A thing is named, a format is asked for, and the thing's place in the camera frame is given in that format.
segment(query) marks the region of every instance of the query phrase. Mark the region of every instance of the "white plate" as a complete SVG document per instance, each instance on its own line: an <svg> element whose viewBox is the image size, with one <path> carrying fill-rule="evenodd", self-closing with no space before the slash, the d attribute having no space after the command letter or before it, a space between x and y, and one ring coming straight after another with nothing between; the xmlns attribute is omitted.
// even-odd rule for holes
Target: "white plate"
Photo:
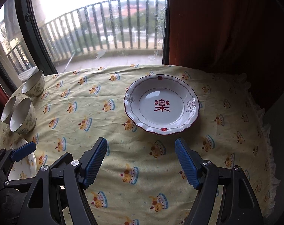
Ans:
<svg viewBox="0 0 284 225"><path fill-rule="evenodd" d="M25 139L20 139L15 141L11 148L19 148L20 146L26 144ZM36 157L33 153L29 154L27 157L23 158L19 162L15 162L12 166L12 170L9 173L9 180L26 179L33 178L36 176Z"/></svg>
<svg viewBox="0 0 284 225"><path fill-rule="evenodd" d="M161 135L191 126L199 113L198 98L182 80L163 74L135 81L124 97L125 112L139 127Z"/></svg>

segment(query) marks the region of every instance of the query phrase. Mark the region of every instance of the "white bowl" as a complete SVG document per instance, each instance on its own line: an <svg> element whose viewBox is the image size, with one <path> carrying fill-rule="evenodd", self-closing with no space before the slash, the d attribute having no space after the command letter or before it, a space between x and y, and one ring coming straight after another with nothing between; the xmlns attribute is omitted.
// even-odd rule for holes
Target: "white bowl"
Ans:
<svg viewBox="0 0 284 225"><path fill-rule="evenodd" d="M9 99L9 101L5 104L5 107L3 109L1 122L9 124L10 119L12 117L12 113L14 112L17 105L18 105L18 100L15 96Z"/></svg>
<svg viewBox="0 0 284 225"><path fill-rule="evenodd" d="M22 93L28 97L36 97L43 93L44 87L44 73L43 71L38 71L25 82L22 88Z"/></svg>
<svg viewBox="0 0 284 225"><path fill-rule="evenodd" d="M199 113L198 98L182 80L163 74L132 83L124 97L128 117L145 131L168 135L191 126Z"/></svg>
<svg viewBox="0 0 284 225"><path fill-rule="evenodd" d="M15 141L11 148L19 148L22 145L26 144L25 139L20 139ZM9 173L9 180L18 180L33 178L36 176L36 157L33 153L29 154L27 157L23 158L19 162L15 162L12 166L12 170Z"/></svg>
<svg viewBox="0 0 284 225"><path fill-rule="evenodd" d="M36 113L30 98L23 99L16 107L9 123L10 130L27 134L36 126Z"/></svg>

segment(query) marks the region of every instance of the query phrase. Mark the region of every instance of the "metal bolt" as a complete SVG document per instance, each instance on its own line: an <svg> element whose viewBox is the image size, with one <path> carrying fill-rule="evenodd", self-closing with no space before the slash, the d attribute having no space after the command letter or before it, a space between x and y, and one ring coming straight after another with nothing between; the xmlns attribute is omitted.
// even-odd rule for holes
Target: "metal bolt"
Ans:
<svg viewBox="0 0 284 225"><path fill-rule="evenodd" d="M212 163L211 163L211 161L209 161L209 160L204 160L204 161L203 161L203 164L204 164L205 166L210 166Z"/></svg>
<svg viewBox="0 0 284 225"><path fill-rule="evenodd" d="M235 165L235 166L234 166L234 169L235 169L236 171L238 171L238 172L242 171L242 168L241 168L240 166L238 166L238 165Z"/></svg>
<svg viewBox="0 0 284 225"><path fill-rule="evenodd" d="M48 169L47 165L41 166L41 171L46 171Z"/></svg>
<svg viewBox="0 0 284 225"><path fill-rule="evenodd" d="M72 166L77 166L79 164L79 160L73 160L72 162L71 162L71 165Z"/></svg>

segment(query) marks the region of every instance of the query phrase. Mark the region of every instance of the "balcony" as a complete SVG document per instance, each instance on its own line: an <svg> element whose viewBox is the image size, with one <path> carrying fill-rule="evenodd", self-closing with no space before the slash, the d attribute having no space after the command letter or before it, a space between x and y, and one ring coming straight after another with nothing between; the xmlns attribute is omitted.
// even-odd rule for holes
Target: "balcony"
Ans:
<svg viewBox="0 0 284 225"><path fill-rule="evenodd" d="M108 0L65 13L39 28L57 71L161 64L166 0ZM34 67L24 41L7 53L18 74Z"/></svg>

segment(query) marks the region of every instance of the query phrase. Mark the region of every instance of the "tablecloth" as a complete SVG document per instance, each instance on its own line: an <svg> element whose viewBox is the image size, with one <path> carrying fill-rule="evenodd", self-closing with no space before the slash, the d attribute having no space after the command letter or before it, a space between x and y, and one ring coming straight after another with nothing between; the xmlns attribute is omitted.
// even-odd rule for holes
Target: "tablecloth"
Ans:
<svg viewBox="0 0 284 225"><path fill-rule="evenodd" d="M193 88L200 113L190 128L159 136L143 131L127 117L126 90L150 74L178 77ZM106 156L94 184L85 191L98 224L166 225L184 222L197 193L174 152L175 140L183 137L191 149L217 166L240 165L266 215L274 205L273 160L242 83L239 76L169 65L133 64L46 76L43 94L31 98L37 114L35 129L21 136L0 123L0 149L9 149L19 138L34 141L40 168L65 152L78 159L98 137L104 137ZM26 97L21 87L14 95ZM210 224L218 216L222 186L216 196ZM64 216L72 224L68 209Z"/></svg>

